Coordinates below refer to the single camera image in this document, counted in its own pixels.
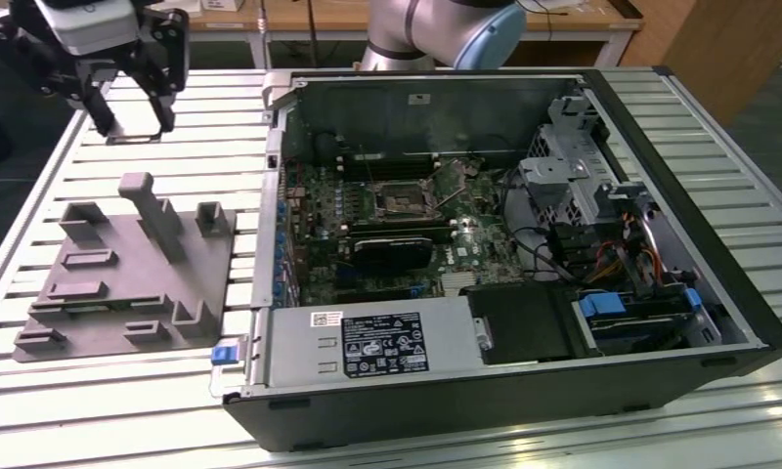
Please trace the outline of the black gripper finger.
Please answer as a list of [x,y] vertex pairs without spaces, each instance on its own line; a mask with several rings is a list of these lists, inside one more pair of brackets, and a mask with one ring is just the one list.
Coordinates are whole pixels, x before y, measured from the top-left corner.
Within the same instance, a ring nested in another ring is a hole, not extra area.
[[140,31],[158,44],[162,54],[152,54],[143,37],[127,55],[124,71],[148,96],[159,122],[159,132],[175,129],[172,105],[186,90],[191,68],[190,14],[182,9],[158,11],[144,8],[138,14]]
[[84,106],[84,110],[92,118],[98,133],[103,137],[108,137],[116,125],[116,118],[104,100],[102,88],[95,84],[95,72],[99,67],[99,61],[77,61],[77,91],[75,100]]

